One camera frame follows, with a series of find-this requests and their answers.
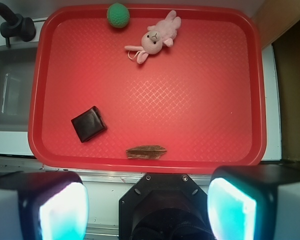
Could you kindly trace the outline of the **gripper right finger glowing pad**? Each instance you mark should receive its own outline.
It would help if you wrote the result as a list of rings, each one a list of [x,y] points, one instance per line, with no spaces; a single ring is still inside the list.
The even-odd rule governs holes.
[[[217,240],[300,240],[300,165],[218,167],[207,212]]]

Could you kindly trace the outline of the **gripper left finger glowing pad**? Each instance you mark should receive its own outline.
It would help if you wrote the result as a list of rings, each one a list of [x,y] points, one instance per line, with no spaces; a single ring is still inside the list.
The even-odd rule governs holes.
[[[82,240],[88,217],[77,173],[0,172],[0,240]]]

